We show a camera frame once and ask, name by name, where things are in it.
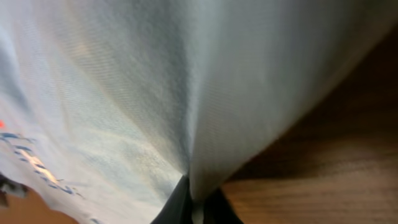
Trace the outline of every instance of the light blue fabric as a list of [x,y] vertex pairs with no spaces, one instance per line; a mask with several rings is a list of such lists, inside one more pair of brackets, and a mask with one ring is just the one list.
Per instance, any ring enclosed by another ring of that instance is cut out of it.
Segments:
[[1,0],[0,171],[81,223],[149,223],[181,175],[203,200],[278,138],[397,9]]

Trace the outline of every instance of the black object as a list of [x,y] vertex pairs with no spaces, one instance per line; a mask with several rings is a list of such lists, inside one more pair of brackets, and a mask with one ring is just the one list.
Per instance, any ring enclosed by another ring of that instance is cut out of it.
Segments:
[[[183,176],[152,224],[192,224],[192,207],[189,178]],[[203,212],[204,224],[243,224],[220,189],[206,199]]]

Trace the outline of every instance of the wooden surface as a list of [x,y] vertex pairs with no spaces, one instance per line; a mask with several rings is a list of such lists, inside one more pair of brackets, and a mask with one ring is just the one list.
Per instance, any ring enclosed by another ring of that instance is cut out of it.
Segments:
[[398,31],[222,187],[244,223],[398,223]]
[[69,216],[50,210],[33,190],[26,198],[7,195],[7,201],[9,208],[0,209],[2,224],[77,224]]

